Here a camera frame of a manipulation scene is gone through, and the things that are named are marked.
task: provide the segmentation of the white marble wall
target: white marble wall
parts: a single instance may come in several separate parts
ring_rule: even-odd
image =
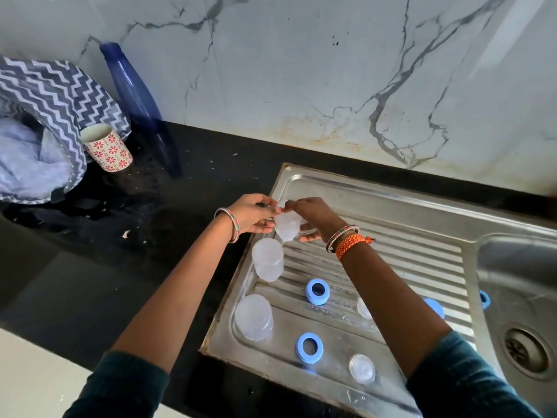
[[[168,121],[539,194],[556,35],[557,0],[0,0],[5,55],[114,93],[120,42]]]

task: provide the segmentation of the red floral cup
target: red floral cup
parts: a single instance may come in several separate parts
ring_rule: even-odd
[[[112,126],[99,123],[81,130],[85,149],[107,172],[119,172],[133,161],[128,148]]]

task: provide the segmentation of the granite countertop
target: granite countertop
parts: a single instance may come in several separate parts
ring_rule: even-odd
[[[1,206],[4,329],[92,370],[214,211],[244,193],[269,193],[285,162],[539,217],[554,208],[540,196],[168,126],[179,179],[132,135],[126,144],[134,164],[125,172],[110,175],[93,164],[59,203]],[[192,417],[352,416],[198,352],[247,241],[243,235],[227,247],[163,403]]]

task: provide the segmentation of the colorful bangle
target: colorful bangle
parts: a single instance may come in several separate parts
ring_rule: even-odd
[[[327,249],[327,252],[335,253],[335,250],[333,249],[332,245],[337,241],[338,238],[340,238],[340,236],[342,236],[346,232],[349,232],[350,230],[356,233],[360,232],[360,228],[356,226],[356,224],[348,224],[347,226],[344,226],[337,233],[332,235],[331,238],[329,239],[329,242],[327,242],[327,246],[325,247],[325,249]]]
[[[339,243],[339,245],[337,246],[337,252],[336,252],[337,258],[339,259],[339,261],[342,260],[344,254],[350,248],[352,248],[352,246],[359,244],[360,242],[371,244],[374,241],[375,239],[370,236],[363,237],[362,235],[359,235],[357,233],[355,235],[350,235],[346,239],[344,239],[341,243]]]
[[[229,244],[235,244],[238,241],[238,238],[240,237],[240,223],[238,223],[238,219],[234,216],[234,214],[232,214],[232,211],[230,211],[227,208],[219,208],[218,210],[216,210],[214,212],[214,217],[217,217],[217,215],[221,211],[223,213],[226,213],[226,215],[230,217],[230,219],[232,220],[232,224],[234,226],[234,234],[232,235],[232,239],[230,239]]]

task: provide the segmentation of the hand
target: hand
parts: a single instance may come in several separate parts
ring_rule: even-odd
[[[259,202],[266,204],[267,207],[256,205]],[[275,222],[266,218],[275,217],[282,212],[282,208],[276,206],[277,203],[274,199],[261,193],[249,193],[242,195],[228,209],[240,223],[240,234],[246,232],[271,233]]]
[[[323,239],[325,243],[332,235],[346,225],[337,213],[331,210],[322,198],[302,198],[297,201],[287,201],[284,211],[296,211],[306,224],[302,224],[301,231],[317,229],[309,235],[301,235],[300,242],[310,242]]]

